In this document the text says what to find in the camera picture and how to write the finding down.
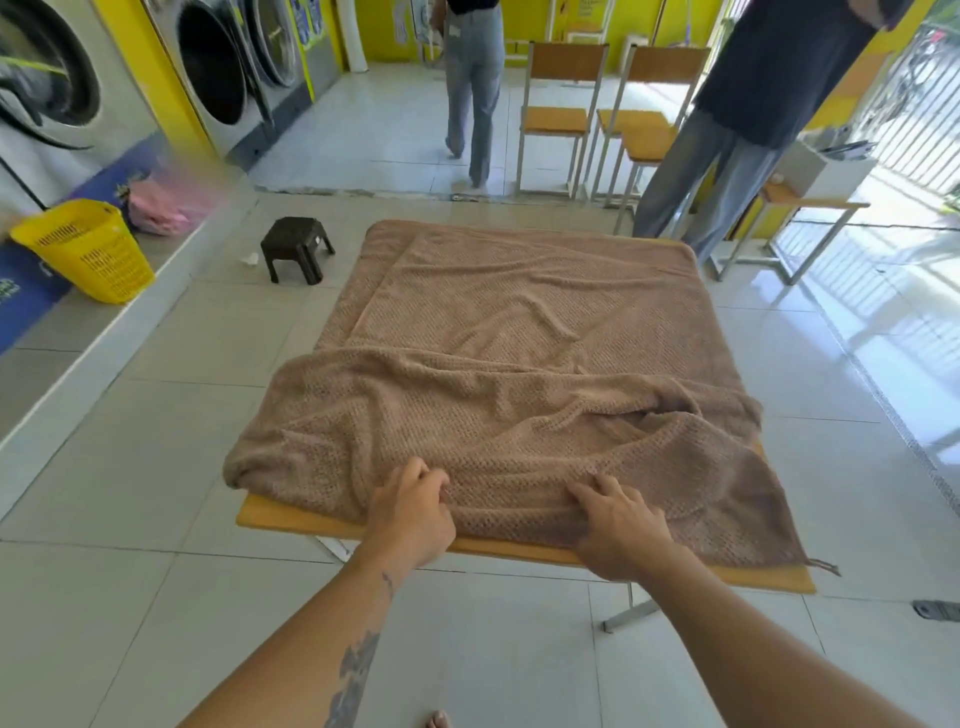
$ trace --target bare foot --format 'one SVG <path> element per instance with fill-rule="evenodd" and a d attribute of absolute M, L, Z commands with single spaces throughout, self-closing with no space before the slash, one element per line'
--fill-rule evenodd
<path fill-rule="evenodd" d="M 426 728 L 453 728 L 450 717 L 443 711 L 435 711 L 426 721 Z"/>

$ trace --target yellow laundry basket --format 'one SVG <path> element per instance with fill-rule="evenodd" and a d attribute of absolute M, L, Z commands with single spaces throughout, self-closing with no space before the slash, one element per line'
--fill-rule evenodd
<path fill-rule="evenodd" d="M 21 223 L 10 236 L 103 303 L 126 303 L 154 282 L 123 215 L 107 203 L 70 200 Z"/>

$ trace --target black shirt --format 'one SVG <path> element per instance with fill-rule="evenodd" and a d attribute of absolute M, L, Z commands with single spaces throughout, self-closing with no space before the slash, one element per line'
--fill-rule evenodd
<path fill-rule="evenodd" d="M 912 0 L 880 0 L 887 27 Z M 753 0 L 696 99 L 721 126 L 781 149 L 793 141 L 876 30 L 846 0 Z"/>
<path fill-rule="evenodd" d="M 446 0 L 454 15 L 463 15 L 465 12 L 488 11 L 495 8 L 500 0 Z"/>

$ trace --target tattoo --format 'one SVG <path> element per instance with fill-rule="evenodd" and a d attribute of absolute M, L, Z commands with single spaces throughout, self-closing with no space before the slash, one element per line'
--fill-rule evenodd
<path fill-rule="evenodd" d="M 340 663 L 340 679 L 346 680 L 347 685 L 330 699 L 330 715 L 324 728 L 352 728 L 379 641 L 379 634 L 368 632 L 356 647 L 347 648 Z"/>
<path fill-rule="evenodd" d="M 390 600 L 394 600 L 394 580 L 390 578 L 390 574 L 386 571 L 382 571 L 380 575 L 383 577 L 383 582 L 387 585 L 387 591 L 390 592 Z"/>

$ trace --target gray pants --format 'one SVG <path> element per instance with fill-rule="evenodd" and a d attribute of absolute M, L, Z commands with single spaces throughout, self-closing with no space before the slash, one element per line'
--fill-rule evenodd
<path fill-rule="evenodd" d="M 634 237 L 659 237 L 686 196 L 716 161 L 716 184 L 700 205 L 684 243 L 707 259 L 767 181 L 782 149 L 758 147 L 694 110 L 636 207 Z"/>
<path fill-rule="evenodd" d="M 454 157 L 464 152 L 467 111 L 473 97 L 473 141 L 470 181 L 479 187 L 490 175 L 493 111 L 500 97 L 500 77 L 506 51 L 500 6 L 482 11 L 446 14 L 444 63 L 450 117 L 446 146 Z"/>

